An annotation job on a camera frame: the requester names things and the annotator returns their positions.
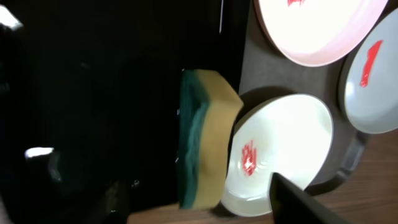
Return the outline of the yellow green sponge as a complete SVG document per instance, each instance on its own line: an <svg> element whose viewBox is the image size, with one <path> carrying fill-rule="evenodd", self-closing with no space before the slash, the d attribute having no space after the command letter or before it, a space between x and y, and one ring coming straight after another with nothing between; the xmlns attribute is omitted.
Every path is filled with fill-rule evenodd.
<svg viewBox="0 0 398 224"><path fill-rule="evenodd" d="M227 176L231 133L242 107L239 95L218 72L182 72L177 151L181 209L218 205Z"/></svg>

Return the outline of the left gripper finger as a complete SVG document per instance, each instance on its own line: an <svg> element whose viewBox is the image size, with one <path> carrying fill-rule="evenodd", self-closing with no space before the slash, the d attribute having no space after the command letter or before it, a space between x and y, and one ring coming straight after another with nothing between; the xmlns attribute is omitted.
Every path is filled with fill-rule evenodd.
<svg viewBox="0 0 398 224"><path fill-rule="evenodd" d="M269 199L275 224L348 224L279 173L273 173Z"/></svg>

